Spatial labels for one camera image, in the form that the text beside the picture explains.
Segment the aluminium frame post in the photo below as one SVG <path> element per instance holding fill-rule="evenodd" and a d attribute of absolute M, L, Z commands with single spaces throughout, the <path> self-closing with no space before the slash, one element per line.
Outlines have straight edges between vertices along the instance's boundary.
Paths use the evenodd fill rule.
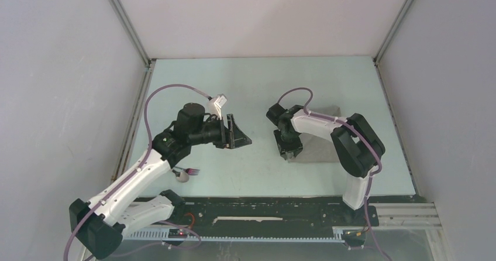
<path fill-rule="evenodd" d="M 151 58 L 147 54 L 147 52 L 144 49 L 144 45 L 142 41 L 139 38 L 139 35 L 137 34 L 136 29 L 133 26 L 132 21 L 130 20 L 130 17 L 128 13 L 125 10 L 125 7 L 122 3 L 121 0 L 108 0 L 111 7 L 113 8 L 116 17 L 118 21 L 120 21 L 125 33 L 127 34 L 128 38 L 130 39 L 133 47 L 137 51 L 140 59 L 142 60 L 143 64 L 146 67 L 149 67 L 151 64 Z"/>
<path fill-rule="evenodd" d="M 378 66 L 383 57 L 385 56 L 390 44 L 394 40 L 397 32 L 399 31 L 404 19 L 406 18 L 411 6 L 414 4 L 415 0 L 405 0 L 401 5 L 398 14 L 396 15 L 389 31 L 387 32 L 383 42 L 381 43 L 376 55 L 373 58 L 374 64 Z"/>

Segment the left aluminium frame post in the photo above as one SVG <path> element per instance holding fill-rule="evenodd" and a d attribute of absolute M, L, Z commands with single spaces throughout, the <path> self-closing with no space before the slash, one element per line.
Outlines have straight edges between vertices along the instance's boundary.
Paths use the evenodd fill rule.
<path fill-rule="evenodd" d="M 125 10 L 125 7 L 122 3 L 121 0 L 108 0 L 111 7 L 113 8 L 116 17 L 118 21 L 120 21 L 125 33 L 127 34 L 128 38 L 130 39 L 133 47 L 137 51 L 140 59 L 142 60 L 143 64 L 146 67 L 149 67 L 151 64 L 151 58 L 147 54 L 147 52 L 144 49 L 144 45 L 142 41 L 139 38 L 139 35 L 137 34 L 136 29 L 133 26 L 132 21 L 130 20 L 130 17 L 128 13 Z"/>

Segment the pink handled spoon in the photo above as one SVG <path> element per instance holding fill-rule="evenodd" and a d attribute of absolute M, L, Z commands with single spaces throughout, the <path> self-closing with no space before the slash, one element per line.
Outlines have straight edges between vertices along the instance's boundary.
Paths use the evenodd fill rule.
<path fill-rule="evenodd" d="M 178 171 L 175 169 L 172 169 L 171 171 L 174 173 L 175 179 L 180 183 L 186 183 L 190 180 L 189 174 L 184 171 Z"/>

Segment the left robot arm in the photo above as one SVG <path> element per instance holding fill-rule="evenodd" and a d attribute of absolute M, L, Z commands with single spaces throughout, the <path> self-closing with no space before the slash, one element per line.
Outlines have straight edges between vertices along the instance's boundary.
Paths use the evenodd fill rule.
<path fill-rule="evenodd" d="M 113 254 L 125 236 L 140 228 L 162 220 L 181 222 L 184 200 L 172 190 L 163 191 L 136 209 L 130 204 L 158 177 L 172 171 L 193 146 L 209 143 L 218 149 L 237 149 L 252 140 L 239 129 L 232 114 L 222 119 L 206 113 L 200 104 L 185 104 L 176 120 L 153 138 L 123 175 L 90 200 L 71 203 L 70 241 L 78 239 L 92 257 L 101 260 Z"/>

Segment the purple metallic fork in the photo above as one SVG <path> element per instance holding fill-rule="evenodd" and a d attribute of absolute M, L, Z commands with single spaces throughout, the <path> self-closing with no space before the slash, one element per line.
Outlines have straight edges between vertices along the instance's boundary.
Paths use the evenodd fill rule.
<path fill-rule="evenodd" d="M 197 176 L 199 175 L 200 169 L 193 169 L 193 168 L 182 168 L 182 167 L 175 167 L 175 169 L 179 169 L 181 171 L 184 171 L 190 176 Z"/>

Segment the right aluminium frame post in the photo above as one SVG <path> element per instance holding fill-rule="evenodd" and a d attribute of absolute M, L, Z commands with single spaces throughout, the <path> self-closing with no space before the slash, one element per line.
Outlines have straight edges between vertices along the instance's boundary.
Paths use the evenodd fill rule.
<path fill-rule="evenodd" d="M 373 58 L 374 64 L 378 66 L 383 57 L 385 56 L 390 44 L 394 40 L 397 32 L 399 31 L 404 19 L 406 18 L 411 6 L 414 4 L 415 0 L 405 0 L 401 5 L 398 14 L 396 15 L 389 31 L 387 32 L 383 42 L 381 43 L 376 55 Z"/>

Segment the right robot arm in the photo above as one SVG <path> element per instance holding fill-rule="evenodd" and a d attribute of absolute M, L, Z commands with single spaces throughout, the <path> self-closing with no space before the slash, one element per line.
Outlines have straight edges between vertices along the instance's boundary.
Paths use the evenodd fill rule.
<path fill-rule="evenodd" d="M 319 114 L 295 105 L 290 109 L 279 103 L 271 106 L 266 117 L 276 126 L 275 141 L 280 156 L 293 162 L 324 162 L 323 155 L 336 156 L 346 177 L 340 217 L 349 225 L 364 216 L 362 206 L 369 197 L 372 178 L 383 169 L 385 146 L 365 117 L 348 118 Z"/>

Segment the grey cloth napkin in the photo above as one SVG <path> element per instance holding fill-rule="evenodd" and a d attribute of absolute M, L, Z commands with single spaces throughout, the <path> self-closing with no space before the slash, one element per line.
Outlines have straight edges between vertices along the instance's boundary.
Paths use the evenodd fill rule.
<path fill-rule="evenodd" d="M 294 163 L 338 163 L 339 158 L 331 133 L 340 126 L 335 116 L 322 115 L 300 109 L 291 118 L 291 125 L 299 133 L 302 150 L 288 158 Z"/>

